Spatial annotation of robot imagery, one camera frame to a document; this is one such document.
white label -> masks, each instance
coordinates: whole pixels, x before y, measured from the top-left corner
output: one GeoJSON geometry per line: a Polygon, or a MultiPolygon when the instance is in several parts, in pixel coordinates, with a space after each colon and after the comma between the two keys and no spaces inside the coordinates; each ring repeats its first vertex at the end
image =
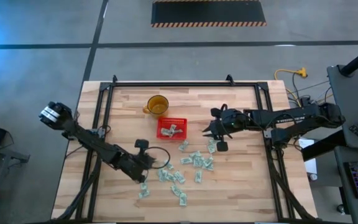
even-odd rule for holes
{"type": "Polygon", "coordinates": [[[48,112],[46,112],[45,110],[41,111],[41,114],[46,116],[49,120],[56,122],[56,118],[52,115],[50,115],[48,112]]]}
{"type": "Polygon", "coordinates": [[[46,112],[52,114],[54,117],[60,117],[60,114],[56,113],[54,110],[50,109],[48,106],[44,109],[46,112]]]}

black desk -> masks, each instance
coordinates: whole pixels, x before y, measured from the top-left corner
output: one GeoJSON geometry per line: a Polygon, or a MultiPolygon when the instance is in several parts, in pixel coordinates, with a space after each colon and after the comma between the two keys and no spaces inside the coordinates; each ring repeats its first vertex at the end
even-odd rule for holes
{"type": "Polygon", "coordinates": [[[335,147],[334,152],[338,170],[341,175],[344,196],[346,198],[346,201],[343,202],[347,204],[353,223],[358,224],[358,199],[354,195],[350,180],[344,168],[344,162],[358,162],[358,149],[338,146],[335,147]]]}
{"type": "Polygon", "coordinates": [[[352,125],[358,124],[358,69],[350,78],[341,75],[337,66],[328,67],[327,72],[335,102],[346,122],[342,125],[342,130],[304,148],[302,153],[305,161],[332,151],[335,146],[358,148],[358,137],[349,130],[352,125]]]}

orange mug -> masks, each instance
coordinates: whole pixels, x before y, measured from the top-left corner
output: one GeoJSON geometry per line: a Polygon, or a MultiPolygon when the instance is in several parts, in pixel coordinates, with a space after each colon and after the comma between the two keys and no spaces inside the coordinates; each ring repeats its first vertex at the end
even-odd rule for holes
{"type": "Polygon", "coordinates": [[[143,107],[143,113],[151,114],[154,118],[159,118],[167,115],[168,106],[168,100],[164,96],[155,95],[143,107]]]}

mug handle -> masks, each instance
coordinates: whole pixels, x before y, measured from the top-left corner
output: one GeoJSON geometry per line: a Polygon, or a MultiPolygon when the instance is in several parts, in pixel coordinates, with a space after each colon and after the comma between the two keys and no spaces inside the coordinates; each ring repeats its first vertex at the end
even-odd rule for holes
{"type": "Polygon", "coordinates": [[[147,108],[147,105],[143,107],[143,113],[150,113],[150,110],[147,108]]]}

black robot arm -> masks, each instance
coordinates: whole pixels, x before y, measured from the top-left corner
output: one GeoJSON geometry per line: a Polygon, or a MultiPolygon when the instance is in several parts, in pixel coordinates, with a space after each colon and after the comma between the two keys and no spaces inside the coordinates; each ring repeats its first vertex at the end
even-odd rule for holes
{"type": "Polygon", "coordinates": [[[138,139],[135,147],[140,149],[138,154],[131,154],[116,144],[108,144],[102,141],[94,132],[82,128],[71,115],[71,109],[62,103],[50,102],[39,115],[41,122],[54,130],[62,130],[66,138],[76,137],[82,146],[88,150],[94,150],[99,154],[103,162],[112,168],[122,170],[132,180],[144,182],[145,170],[152,168],[155,159],[145,151],[149,148],[149,142],[138,139]]]}
{"type": "Polygon", "coordinates": [[[302,108],[293,108],[280,111],[228,109],[222,105],[221,109],[211,109],[211,115],[215,117],[209,126],[203,131],[211,134],[204,136],[220,140],[217,143],[218,151],[226,151],[227,143],[224,136],[232,138],[231,134],[243,130],[265,131],[278,123],[297,121],[288,128],[273,128],[266,131],[268,138],[272,140],[273,147],[285,147],[289,140],[295,136],[303,135],[308,131],[319,127],[337,128],[345,122],[341,110],[337,105],[324,103],[322,105],[311,104],[302,108]]]}

